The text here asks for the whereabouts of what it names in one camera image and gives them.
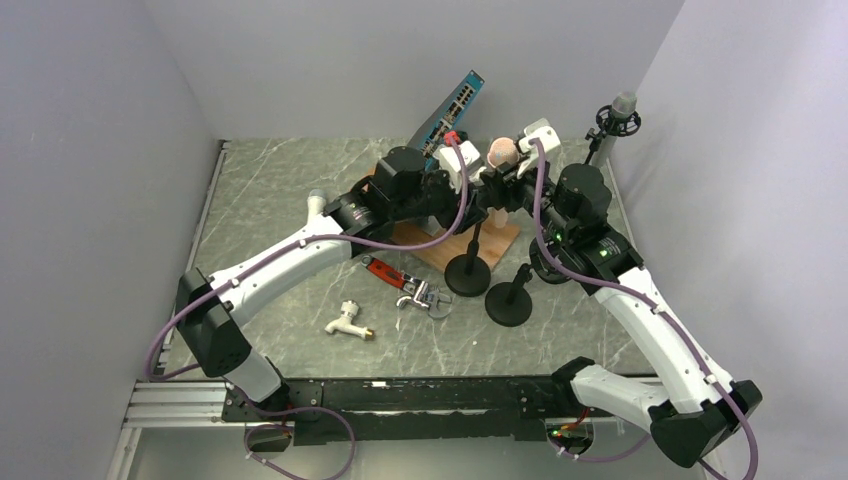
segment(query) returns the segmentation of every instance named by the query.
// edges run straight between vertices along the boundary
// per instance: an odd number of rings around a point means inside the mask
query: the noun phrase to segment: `wooden board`
[[[512,245],[512,242],[518,237],[520,231],[521,229],[517,225],[510,224],[507,224],[504,228],[497,228],[491,218],[487,219],[483,222],[483,228],[480,229],[479,257],[490,268],[494,269],[509,246]],[[444,230],[440,230],[436,236],[441,235],[443,232]],[[455,256],[465,253],[468,248],[468,242],[471,241],[473,234],[474,229],[469,228],[462,235],[454,235],[433,248],[416,250],[411,253],[432,265],[438,271],[444,272],[449,261]],[[397,224],[392,235],[392,241],[398,245],[416,245],[429,242],[434,238],[411,223]]]

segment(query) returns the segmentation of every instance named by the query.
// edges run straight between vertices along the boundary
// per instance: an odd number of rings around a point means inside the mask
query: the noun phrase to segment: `marble table surface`
[[[228,142],[195,265],[205,274],[227,268],[277,243],[303,226],[306,197],[314,188],[330,199],[350,188],[404,139],[257,139]],[[488,142],[478,148],[485,152]],[[551,178],[582,161],[587,142],[567,140],[553,156]],[[610,186],[609,172],[604,172]],[[625,224],[616,198],[610,223]],[[510,215],[522,232],[492,272],[492,284],[512,279],[527,261],[532,221]],[[377,252],[389,265],[444,287],[441,273],[410,254]],[[398,290],[351,259],[330,267],[269,304],[244,328],[245,336],[286,377],[408,377],[550,374],[576,356],[593,358],[616,373],[653,369],[624,329],[579,285],[527,284],[533,313],[524,325],[505,328],[485,313],[483,297],[454,300],[452,313],[433,320],[426,312],[398,310]],[[344,300],[360,305],[355,324],[376,331],[374,341],[324,327]],[[174,336],[168,371],[193,362]],[[202,378],[199,370],[181,378]]]

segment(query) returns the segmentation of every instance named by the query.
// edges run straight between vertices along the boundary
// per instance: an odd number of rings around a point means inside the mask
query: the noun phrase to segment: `gray wall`
[[[0,478],[103,478],[216,143],[140,1],[0,7]]]
[[[221,138],[409,136],[469,69],[463,128],[578,137],[683,0],[145,0]]]
[[[639,87],[644,130],[614,152],[666,298],[765,395],[758,478],[848,470],[846,46],[845,2],[688,0]]]

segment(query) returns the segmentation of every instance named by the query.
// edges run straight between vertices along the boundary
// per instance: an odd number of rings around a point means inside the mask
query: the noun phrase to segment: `black round stand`
[[[486,293],[492,281],[489,265],[477,256],[481,227],[482,223],[474,226],[474,236],[468,242],[466,253],[457,255],[445,267],[445,284],[460,297],[480,296]]]
[[[524,284],[532,278],[530,268],[525,263],[512,282],[499,283],[486,294],[486,313],[498,325],[517,327],[530,318],[533,300],[524,289]]]

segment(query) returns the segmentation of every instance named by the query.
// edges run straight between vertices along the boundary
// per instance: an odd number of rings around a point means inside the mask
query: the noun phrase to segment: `purple cable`
[[[351,243],[358,243],[360,245],[365,245],[367,247],[381,249],[381,250],[394,250],[394,251],[400,251],[400,252],[410,252],[410,251],[414,251],[414,250],[423,250],[423,249],[426,249],[426,248],[434,247],[434,246],[444,242],[448,238],[450,238],[450,236],[453,235],[453,232],[455,232],[456,229],[459,228],[459,224],[462,222],[462,217],[465,213],[465,204],[468,200],[468,172],[465,168],[465,160],[464,160],[464,157],[462,156],[462,150],[460,150],[459,145],[454,143],[454,141],[452,139],[446,139],[446,142],[451,147],[453,147],[453,151],[454,151],[454,153],[456,153],[457,159],[459,161],[459,169],[460,169],[460,173],[462,174],[462,187],[460,188],[459,209],[458,209],[458,212],[456,214],[456,218],[454,218],[453,223],[451,224],[450,227],[448,227],[447,231],[445,231],[445,233],[442,234],[442,236],[440,236],[439,238],[436,238],[434,240],[431,240],[429,242],[422,243],[420,245],[391,245],[391,244],[387,244],[387,243],[374,242],[372,240],[366,240],[364,238],[356,238],[356,237],[351,237],[351,236],[347,236],[347,235],[315,235],[315,236],[312,236],[312,237],[309,237],[309,238],[305,238],[304,241],[307,244],[309,244],[309,243],[312,243],[312,242],[323,241],[323,240],[342,240],[342,241],[347,241],[347,242],[351,242]],[[281,247],[279,250],[277,250],[276,252],[272,253],[271,255],[268,255],[267,257],[263,258],[262,260],[257,262],[252,267],[250,267],[250,268],[246,269],[245,271],[241,272],[240,274],[236,275],[235,279],[237,279],[239,282],[244,281],[244,279],[246,279],[247,277],[253,275],[257,271],[266,267],[268,264],[270,264],[274,260],[280,258],[281,256],[287,254],[288,252],[290,252],[290,251],[292,251],[292,250],[294,250],[295,248],[298,248],[298,247],[300,247],[299,241],[292,242],[292,243],[290,243],[290,244],[288,244],[284,247]],[[165,340],[165,336],[168,334],[168,332],[172,328],[174,328],[179,322],[181,322],[183,319],[185,319],[185,317],[189,313],[194,311],[200,305],[203,305],[204,303],[208,302],[209,300],[211,300],[215,296],[221,295],[222,293],[228,291],[230,288],[232,288],[232,282],[231,281],[218,286],[217,288],[206,293],[205,295],[201,296],[197,300],[186,305],[185,308],[183,308],[182,310],[177,312],[168,321],[168,323],[166,323],[165,326],[162,327],[162,330],[159,331],[159,333],[156,335],[156,338],[154,338],[153,342],[150,344],[150,347],[147,349],[147,355],[146,355],[145,361],[144,361],[144,376],[145,376],[146,379],[153,380],[153,381],[165,381],[165,380],[168,380],[170,378],[176,377],[177,375],[188,372],[190,370],[194,370],[195,368],[199,367],[199,365],[195,363],[195,364],[192,364],[192,365],[182,367],[180,369],[177,369],[177,370],[175,370],[171,373],[165,374],[165,375],[155,375],[153,373],[153,362],[154,362],[154,358],[156,357],[156,352],[161,350],[162,342]],[[295,413],[298,413],[298,412],[321,412],[321,413],[326,413],[328,415],[332,415],[333,417],[335,417],[337,420],[339,420],[342,423],[342,425],[344,425],[345,429],[347,429],[347,431],[348,431],[348,435],[350,435],[350,442],[351,442],[350,443],[350,455],[348,456],[348,460],[345,463],[344,467],[342,467],[342,469],[337,474],[335,474],[331,477],[328,477],[326,480],[335,480],[335,479],[341,477],[342,475],[344,475],[344,473],[350,468],[351,464],[353,463],[354,455],[356,453],[356,439],[355,439],[354,434],[353,434],[353,428],[350,426],[350,423],[348,423],[348,421],[344,419],[344,417],[342,417],[341,415],[339,415],[338,413],[336,413],[332,410],[329,410],[329,409],[326,409],[326,408],[323,408],[323,407],[300,407],[300,408],[293,408],[291,410],[285,410],[285,411],[282,411],[282,412],[267,412],[267,411],[264,411],[264,410],[257,408],[253,404],[253,402],[250,401],[249,397],[246,394],[244,394],[244,392],[242,392],[242,394],[243,394],[244,398],[247,399],[249,404],[257,412],[259,412],[263,415],[266,415],[266,416],[282,416],[282,415],[288,415],[288,414],[295,414]],[[248,448],[247,441],[250,438],[250,435],[255,431],[256,431],[256,429],[253,429],[253,430],[249,431],[245,436],[245,449],[247,449],[251,458],[259,461],[263,465],[266,465],[269,468],[273,469],[274,471],[276,471],[276,472],[278,472],[282,475],[285,475],[285,476],[287,476],[291,479],[306,480],[306,479],[298,477],[298,476],[296,476],[292,473],[289,473],[286,470],[280,468],[279,466],[262,459],[261,457],[257,456],[255,453],[250,452],[250,450]]]
[[[618,460],[623,460],[623,459],[629,457],[630,455],[636,453],[637,450],[639,450],[640,448],[642,448],[643,445],[648,443],[648,440],[650,440],[650,438],[651,438],[650,435],[645,435],[638,442],[636,442],[632,447],[628,448],[627,450],[625,450],[621,453],[618,453],[616,455],[612,455],[610,457],[589,457],[589,458],[586,458],[582,455],[575,455],[573,453],[569,453],[569,452],[565,451],[564,448],[561,449],[561,447],[559,445],[556,445],[553,442],[553,440],[551,440],[550,438],[548,438],[548,443],[550,443],[551,446],[554,447],[554,450],[557,451],[558,455],[565,455],[566,457],[568,457],[568,458],[570,458],[574,461],[577,461],[577,462],[609,463],[609,462],[617,462]]]
[[[291,408],[291,409],[288,409],[288,410],[283,410],[281,412],[269,412],[267,410],[262,410],[261,408],[257,407],[256,404],[253,403],[253,401],[250,399],[250,397],[248,397],[247,394],[244,393],[244,390],[236,387],[235,385],[233,385],[233,389],[241,394],[241,396],[245,399],[247,404],[250,405],[250,407],[254,411],[256,411],[257,413],[260,413],[262,415],[265,415],[266,417],[283,417],[283,416],[286,416],[286,415],[294,415],[294,414],[301,413],[301,412],[320,412],[320,413],[326,413],[328,415],[335,417],[336,420],[338,420],[339,422],[341,422],[342,425],[344,425],[345,430],[347,430],[348,437],[350,438],[350,454],[347,456],[347,461],[345,462],[344,466],[342,466],[341,470],[339,470],[334,475],[331,475],[331,476],[325,478],[324,480],[336,480],[337,478],[344,475],[344,473],[353,464],[353,459],[356,456],[356,437],[353,434],[353,427],[351,427],[350,423],[343,416],[341,416],[338,412],[335,412],[333,410],[330,410],[330,409],[324,408],[324,407],[298,407],[298,408]],[[299,476],[289,472],[288,470],[280,467],[279,465],[277,465],[273,462],[269,462],[268,460],[260,457],[259,455],[253,453],[253,451],[250,450],[250,444],[249,444],[250,437],[259,430],[271,430],[271,429],[288,430],[288,427],[286,427],[285,425],[265,424],[265,425],[259,425],[257,427],[253,427],[250,430],[248,430],[247,433],[244,435],[244,450],[248,453],[248,456],[250,458],[256,460],[257,462],[261,463],[262,465],[265,465],[266,467],[270,468],[271,470],[274,470],[275,472],[277,472],[281,475],[285,475],[286,477],[289,477],[292,480],[307,480],[303,477],[299,477]]]
[[[459,169],[460,169],[460,172],[462,173],[462,188],[460,189],[459,211],[456,215],[456,218],[454,218],[451,226],[447,229],[447,231],[444,234],[442,234],[441,237],[436,238],[434,240],[431,240],[427,243],[422,243],[420,245],[392,245],[392,244],[388,244],[388,243],[380,243],[380,242],[375,242],[375,241],[372,241],[372,240],[366,240],[364,238],[351,237],[351,236],[348,236],[348,235],[315,235],[315,236],[312,236],[312,237],[309,237],[309,238],[305,238],[304,240],[306,241],[306,243],[309,244],[309,243],[312,243],[312,242],[318,242],[318,241],[323,241],[323,240],[343,240],[343,241],[346,241],[346,242],[358,243],[360,245],[365,245],[366,247],[376,248],[376,249],[380,249],[380,250],[394,250],[394,251],[398,251],[398,252],[411,252],[411,251],[414,251],[414,250],[424,250],[426,248],[435,247],[436,245],[438,245],[438,244],[444,242],[445,240],[447,240],[448,238],[450,238],[450,236],[453,235],[453,232],[455,232],[456,229],[459,228],[459,224],[462,222],[462,217],[465,213],[465,203],[468,200],[468,173],[467,173],[467,170],[465,168],[465,160],[464,160],[464,157],[462,156],[462,150],[460,150],[459,145],[455,144],[452,139],[448,139],[446,141],[448,142],[448,144],[451,147],[453,147],[453,151],[456,153],[457,158],[459,159]],[[257,271],[261,270],[262,268],[266,267],[269,263],[273,262],[274,260],[282,257],[283,255],[287,254],[288,252],[290,252],[290,251],[292,251],[292,250],[294,250],[295,248],[298,248],[298,247],[300,247],[300,242],[292,242],[292,243],[290,243],[290,244],[288,244],[284,247],[281,247],[279,250],[277,250],[276,252],[272,253],[271,255],[268,255],[267,257],[263,258],[262,260],[257,262],[252,267],[250,267],[247,270],[236,275],[235,279],[237,279],[239,282],[244,281],[244,279],[253,275]],[[185,317],[189,313],[194,311],[194,309],[196,309],[200,305],[203,305],[204,303],[208,302],[213,297],[215,297],[217,295],[221,295],[222,293],[228,291],[230,288],[232,288],[231,282],[227,282],[227,283],[220,285],[218,288],[212,290],[211,292],[207,293],[206,295],[203,295],[202,297],[200,297],[197,300],[188,304],[185,308],[183,308],[182,310],[177,312],[171,318],[171,320],[168,321],[168,323],[165,324],[165,326],[162,328],[162,330],[160,330],[159,333],[156,335],[156,338],[154,338],[153,343],[151,343],[150,347],[147,349],[147,355],[145,356],[145,360],[144,360],[144,378],[151,380],[151,381],[163,382],[165,380],[174,378],[177,375],[188,372],[190,370],[194,370],[195,368],[199,367],[199,365],[195,363],[195,364],[192,364],[192,365],[182,367],[179,370],[173,371],[171,373],[167,373],[165,375],[156,375],[156,374],[153,373],[153,361],[154,361],[154,358],[156,357],[156,352],[161,350],[162,342],[165,341],[165,336],[168,335],[168,332],[172,328],[174,328],[178,323],[180,323],[183,319],[185,319]]]
[[[542,234],[542,221],[540,218],[541,215],[541,204],[542,204],[542,187],[545,183],[545,165],[547,164],[547,157],[545,155],[545,148],[542,146],[542,141],[538,138],[530,139],[529,142],[531,145],[536,147],[536,150],[539,151],[539,166],[538,171],[536,173],[536,192],[533,197],[533,222],[536,226],[536,243],[539,245],[539,250],[542,251],[542,256],[545,257],[545,260],[548,261],[554,268],[556,268],[560,273],[566,275],[580,283],[588,283],[590,285],[595,285],[598,287],[608,287],[614,290],[618,290],[620,292],[626,293],[631,297],[636,298],[637,300],[645,303],[651,310],[654,310],[658,307],[657,303],[651,300],[650,297],[645,295],[642,292],[637,292],[636,290],[626,287],[624,285],[620,285],[618,283],[607,282],[604,280],[599,280],[597,278],[587,277],[585,275],[581,275],[577,272],[572,272],[571,270],[565,268],[562,263],[554,258],[551,255],[551,252],[548,251],[547,246],[545,245],[545,239]],[[689,335],[683,330],[683,328],[677,323],[677,321],[667,312],[660,312],[660,316],[663,320],[674,330],[675,333],[680,337],[683,343],[686,345],[686,348],[695,358],[695,361],[698,362],[698,367],[704,373],[704,376],[712,375],[712,371],[704,359],[701,357],[701,354],[698,352],[698,349],[695,347],[695,344],[692,342],[692,339],[689,338]],[[745,417],[745,414],[742,413],[742,410],[739,408],[739,405],[730,397],[724,387],[721,386],[720,383],[716,382],[712,384],[716,389],[721,398],[727,402],[727,405],[733,411],[733,414],[739,420],[740,425],[742,425],[742,429],[745,431],[745,437],[748,439],[748,448],[750,450],[751,458],[748,463],[748,471],[745,473],[745,477],[743,480],[753,480],[754,475],[757,473],[757,467],[759,466],[759,450],[757,448],[757,439],[754,437],[754,430],[751,428],[751,424],[748,422],[748,418]],[[728,480],[723,475],[716,472],[714,469],[709,468],[707,471],[710,472],[714,477],[719,480]]]

